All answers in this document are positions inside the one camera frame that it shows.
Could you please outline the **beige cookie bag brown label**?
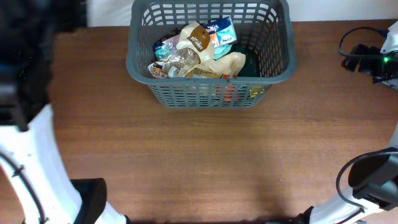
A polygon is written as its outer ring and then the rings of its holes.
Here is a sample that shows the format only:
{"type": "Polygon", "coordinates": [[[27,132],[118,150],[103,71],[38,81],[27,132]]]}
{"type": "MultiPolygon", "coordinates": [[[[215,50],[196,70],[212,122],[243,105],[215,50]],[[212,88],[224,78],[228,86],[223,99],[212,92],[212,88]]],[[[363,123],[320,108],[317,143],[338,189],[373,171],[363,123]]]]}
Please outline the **beige cookie bag brown label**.
{"type": "Polygon", "coordinates": [[[155,78],[183,78],[193,68],[212,60],[215,47],[208,31],[198,22],[185,26],[178,35],[174,50],[148,66],[155,78]]]}

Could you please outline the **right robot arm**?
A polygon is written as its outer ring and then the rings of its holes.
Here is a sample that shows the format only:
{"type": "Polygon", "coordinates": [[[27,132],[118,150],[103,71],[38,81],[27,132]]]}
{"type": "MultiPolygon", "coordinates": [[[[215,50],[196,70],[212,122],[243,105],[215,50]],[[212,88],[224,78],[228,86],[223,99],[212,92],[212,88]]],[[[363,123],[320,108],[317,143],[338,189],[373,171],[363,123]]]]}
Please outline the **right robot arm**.
{"type": "MultiPolygon", "coordinates": [[[[381,83],[397,89],[397,24],[388,29],[376,29],[385,38],[381,48],[359,44],[345,56],[342,67],[359,71],[381,83]]],[[[291,219],[290,223],[364,223],[364,218],[397,207],[397,134],[388,147],[359,155],[339,171],[337,195],[326,203],[309,207],[291,219]]]]}

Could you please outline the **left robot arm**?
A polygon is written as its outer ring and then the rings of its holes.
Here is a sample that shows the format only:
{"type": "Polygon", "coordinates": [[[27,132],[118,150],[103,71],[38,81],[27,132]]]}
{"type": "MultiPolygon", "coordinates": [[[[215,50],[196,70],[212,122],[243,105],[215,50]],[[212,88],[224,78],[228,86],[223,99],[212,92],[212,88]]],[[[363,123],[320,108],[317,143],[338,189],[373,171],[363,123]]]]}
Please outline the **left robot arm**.
{"type": "Polygon", "coordinates": [[[87,25],[82,0],[1,1],[1,168],[24,223],[129,223],[102,178],[71,179],[55,139],[48,85],[61,32],[87,25]]]}

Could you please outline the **blue tissue multipack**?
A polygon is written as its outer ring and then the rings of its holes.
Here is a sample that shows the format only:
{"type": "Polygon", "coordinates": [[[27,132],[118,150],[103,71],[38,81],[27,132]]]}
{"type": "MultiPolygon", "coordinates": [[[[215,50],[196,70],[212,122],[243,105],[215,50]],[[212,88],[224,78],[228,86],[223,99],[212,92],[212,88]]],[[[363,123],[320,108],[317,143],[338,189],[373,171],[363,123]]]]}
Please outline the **blue tissue multipack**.
{"type": "MultiPolygon", "coordinates": [[[[211,42],[215,47],[214,60],[218,60],[226,55],[232,48],[232,44],[237,41],[237,35],[231,17],[224,17],[217,21],[204,24],[203,27],[209,33],[211,42]]],[[[175,35],[153,45],[153,51],[157,60],[167,58],[174,53],[179,35],[175,35]]]]}

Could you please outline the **green snack bag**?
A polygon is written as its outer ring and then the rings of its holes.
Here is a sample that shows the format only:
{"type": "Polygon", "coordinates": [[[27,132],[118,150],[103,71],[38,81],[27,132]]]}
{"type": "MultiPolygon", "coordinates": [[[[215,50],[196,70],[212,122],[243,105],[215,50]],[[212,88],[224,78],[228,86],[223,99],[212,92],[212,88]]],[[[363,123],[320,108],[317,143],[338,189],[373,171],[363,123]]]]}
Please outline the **green snack bag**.
{"type": "Polygon", "coordinates": [[[259,62],[256,53],[251,49],[246,49],[241,45],[233,45],[232,52],[239,52],[246,56],[244,67],[239,72],[239,77],[260,77],[259,62]]]}

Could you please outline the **beige paper bag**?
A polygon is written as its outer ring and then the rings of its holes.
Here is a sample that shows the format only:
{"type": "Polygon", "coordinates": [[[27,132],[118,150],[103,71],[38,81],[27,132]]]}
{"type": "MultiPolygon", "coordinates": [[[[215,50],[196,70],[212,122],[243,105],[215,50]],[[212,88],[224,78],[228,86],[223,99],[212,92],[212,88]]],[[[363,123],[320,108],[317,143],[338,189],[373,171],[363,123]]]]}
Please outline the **beige paper bag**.
{"type": "Polygon", "coordinates": [[[211,78],[221,78],[224,75],[236,77],[246,63],[246,56],[239,52],[232,52],[218,60],[207,60],[197,66],[211,78]]]}

